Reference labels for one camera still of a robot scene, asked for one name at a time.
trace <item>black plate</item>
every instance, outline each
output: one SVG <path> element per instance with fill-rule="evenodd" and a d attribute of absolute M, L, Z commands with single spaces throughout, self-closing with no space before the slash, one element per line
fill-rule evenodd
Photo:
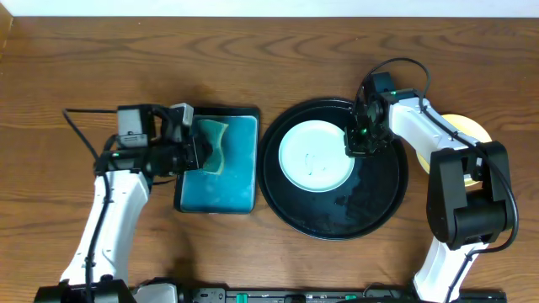
<path fill-rule="evenodd" d="M 286 178 L 278 158 L 286 132 L 309 120 L 327 121 L 343 130 L 353 123 L 351 106 L 351 101 L 341 98 L 298 104 L 274 121 L 259 146 L 258 179 L 266 201 L 284 222 L 312 237 L 344 240 L 373 232 L 395 213 L 408 185 L 408 163 L 400 140 L 381 155 L 356 158 L 350 177 L 328 192 L 308 192 Z"/>

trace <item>yellow bowl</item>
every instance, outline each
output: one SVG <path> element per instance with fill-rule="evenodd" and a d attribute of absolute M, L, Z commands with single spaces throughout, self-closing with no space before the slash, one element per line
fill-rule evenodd
<path fill-rule="evenodd" d="M 453 126 L 455 126 L 459 131 L 463 132 L 468 136 L 472 136 L 481 142 L 490 142 L 492 140 L 488 135 L 488 132 L 481 125 L 479 125 L 478 122 L 468 117 L 461 116 L 459 114 L 443 114 L 442 117 L 446 119 L 449 123 L 451 123 Z M 421 167 L 427 173 L 429 173 L 429 164 L 417 152 L 416 155 L 418 156 L 419 164 L 421 164 Z M 473 181 L 471 178 L 464 179 L 465 186 L 470 186 L 477 183 L 478 181 Z"/>

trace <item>sponge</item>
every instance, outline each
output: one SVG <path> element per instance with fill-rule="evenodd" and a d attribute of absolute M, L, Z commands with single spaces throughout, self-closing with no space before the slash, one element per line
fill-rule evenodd
<path fill-rule="evenodd" d="M 202 170 L 211 174 L 221 174 L 225 168 L 225 155 L 222 152 L 221 140 L 228 124 L 214 120 L 199 120 L 197 125 L 198 131 L 205 136 L 213 149 L 211 155 L 204 162 Z"/>

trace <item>white background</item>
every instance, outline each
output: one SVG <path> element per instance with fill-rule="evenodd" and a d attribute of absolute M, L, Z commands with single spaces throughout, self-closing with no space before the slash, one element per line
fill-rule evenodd
<path fill-rule="evenodd" d="M 539 17 L 539 0 L 0 0 L 13 16 Z"/>

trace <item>wooden table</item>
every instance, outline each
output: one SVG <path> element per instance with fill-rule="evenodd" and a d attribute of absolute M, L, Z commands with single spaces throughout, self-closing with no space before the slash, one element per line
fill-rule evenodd
<path fill-rule="evenodd" d="M 16 18 L 0 63 L 0 301 L 29 301 L 57 283 L 88 217 L 93 160 L 62 108 L 257 105 L 264 132 L 307 98 L 352 97 L 372 66 L 394 56 L 425 63 L 436 109 L 476 120 L 510 154 L 519 237 L 481 256 L 465 287 L 539 300 L 539 21 Z M 424 85 L 416 66 L 391 71 L 401 88 Z M 95 146 L 115 132 L 113 115 L 75 119 Z M 162 275 L 195 286 L 405 284 L 432 240 L 427 175 L 407 153 L 410 181 L 396 215 L 347 242 L 292 230 L 260 192 L 250 215 L 193 215 L 173 210 L 173 184 L 156 188 L 137 226 L 129 284 Z"/>

